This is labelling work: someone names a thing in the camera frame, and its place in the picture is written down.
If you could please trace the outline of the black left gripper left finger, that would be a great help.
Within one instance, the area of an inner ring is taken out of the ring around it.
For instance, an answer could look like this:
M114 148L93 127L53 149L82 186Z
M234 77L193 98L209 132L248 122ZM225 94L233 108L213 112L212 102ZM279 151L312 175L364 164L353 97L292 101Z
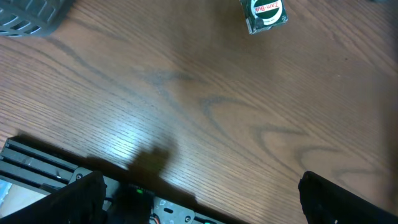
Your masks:
M104 223L106 187L95 171L4 218L3 224Z

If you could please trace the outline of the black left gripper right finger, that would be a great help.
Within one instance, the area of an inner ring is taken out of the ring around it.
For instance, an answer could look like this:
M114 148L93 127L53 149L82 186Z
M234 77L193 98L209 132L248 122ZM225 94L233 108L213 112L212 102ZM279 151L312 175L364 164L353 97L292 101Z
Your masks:
M298 189L308 224L397 224L397 216L312 171L303 174Z

